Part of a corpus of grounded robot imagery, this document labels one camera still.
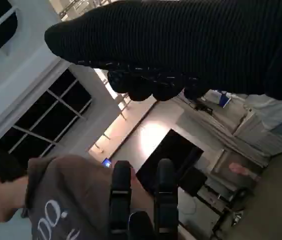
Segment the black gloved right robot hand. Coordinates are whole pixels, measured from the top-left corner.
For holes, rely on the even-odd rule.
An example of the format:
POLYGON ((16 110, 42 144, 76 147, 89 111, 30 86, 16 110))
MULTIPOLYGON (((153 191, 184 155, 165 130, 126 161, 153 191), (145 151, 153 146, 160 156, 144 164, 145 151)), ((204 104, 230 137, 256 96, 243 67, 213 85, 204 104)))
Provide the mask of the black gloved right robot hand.
POLYGON ((107 71, 134 101, 210 90, 282 101, 282 0, 121 0, 44 33, 56 56, 107 71))

